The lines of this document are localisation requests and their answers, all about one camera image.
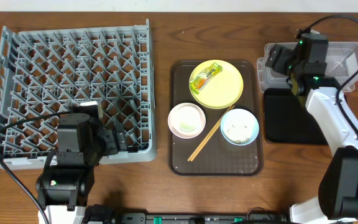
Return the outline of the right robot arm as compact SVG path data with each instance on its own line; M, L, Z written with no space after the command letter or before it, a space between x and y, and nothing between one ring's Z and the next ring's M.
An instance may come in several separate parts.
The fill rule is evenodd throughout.
M291 92L317 122L333 154L318 195L290 207L293 223L358 220L358 120L342 85L326 74L329 42L325 35L298 35L294 48L274 44L265 66L286 75Z

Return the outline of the light blue bowl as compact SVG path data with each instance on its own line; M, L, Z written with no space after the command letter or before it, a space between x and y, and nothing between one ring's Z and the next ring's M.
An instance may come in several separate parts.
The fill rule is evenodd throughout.
M250 111L240 108L233 109L223 116L220 130L229 143L246 146L257 139L259 122Z

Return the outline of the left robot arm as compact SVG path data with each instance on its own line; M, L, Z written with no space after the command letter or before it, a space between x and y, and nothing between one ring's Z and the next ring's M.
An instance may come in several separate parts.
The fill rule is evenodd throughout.
M39 222L115 223L113 209L87 202L102 157L127 149L123 124L106 129L97 114L72 113L59 119L57 133L58 149L36 183Z

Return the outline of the green orange snack wrapper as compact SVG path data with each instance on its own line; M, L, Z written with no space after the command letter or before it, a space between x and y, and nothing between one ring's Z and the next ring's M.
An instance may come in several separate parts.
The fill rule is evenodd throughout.
M216 62L200 71L197 76L190 80L190 90L199 94L200 91L214 78L218 73L222 72L223 67Z

